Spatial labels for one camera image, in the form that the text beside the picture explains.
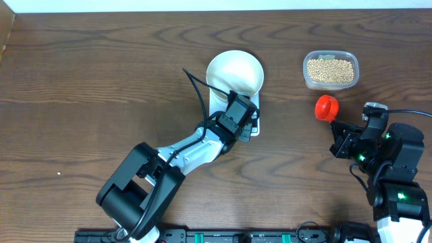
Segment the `white digital kitchen scale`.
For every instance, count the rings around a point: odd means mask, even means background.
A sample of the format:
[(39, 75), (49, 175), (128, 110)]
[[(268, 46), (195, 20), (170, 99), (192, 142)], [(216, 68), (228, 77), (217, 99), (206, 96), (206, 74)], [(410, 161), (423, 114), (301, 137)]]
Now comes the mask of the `white digital kitchen scale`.
[[(251, 101), (259, 107), (259, 93), (254, 95), (251, 98)], [(215, 91), (212, 89), (210, 90), (210, 96), (209, 96), (209, 115), (212, 115), (216, 111), (225, 111), (227, 108), (227, 102), (219, 98)], [(258, 136), (261, 131), (261, 125), (260, 125), (260, 119), (257, 117), (257, 112), (254, 113), (252, 116), (253, 118), (253, 124), (252, 124), (252, 130), (251, 130), (251, 136)]]

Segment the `red plastic measuring scoop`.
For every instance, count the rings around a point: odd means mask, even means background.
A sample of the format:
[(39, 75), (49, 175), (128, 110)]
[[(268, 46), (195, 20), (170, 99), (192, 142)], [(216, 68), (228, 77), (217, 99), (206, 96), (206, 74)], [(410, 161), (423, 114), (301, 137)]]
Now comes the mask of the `red plastic measuring scoop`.
[(315, 117), (318, 120), (331, 123), (339, 111), (339, 103), (335, 97), (324, 94), (315, 105)]

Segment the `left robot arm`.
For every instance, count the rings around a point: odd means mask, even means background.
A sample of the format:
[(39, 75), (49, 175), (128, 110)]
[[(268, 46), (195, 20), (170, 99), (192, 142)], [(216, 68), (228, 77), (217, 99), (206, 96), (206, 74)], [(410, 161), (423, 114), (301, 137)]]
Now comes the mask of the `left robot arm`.
[(155, 242), (156, 225), (186, 175), (250, 139), (257, 114), (237, 117), (218, 111), (189, 137), (170, 146), (136, 145), (103, 185), (96, 203), (119, 229), (115, 242)]

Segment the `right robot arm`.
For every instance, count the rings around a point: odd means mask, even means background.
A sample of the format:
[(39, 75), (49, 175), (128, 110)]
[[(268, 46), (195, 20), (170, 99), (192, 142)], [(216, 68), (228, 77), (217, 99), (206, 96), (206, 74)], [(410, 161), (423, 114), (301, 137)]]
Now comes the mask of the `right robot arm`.
[(423, 133), (408, 124), (361, 128), (342, 121), (330, 124), (331, 153), (351, 159), (367, 174), (362, 184), (373, 208), (382, 242), (423, 242), (429, 233), (429, 204), (414, 181), (425, 145)]

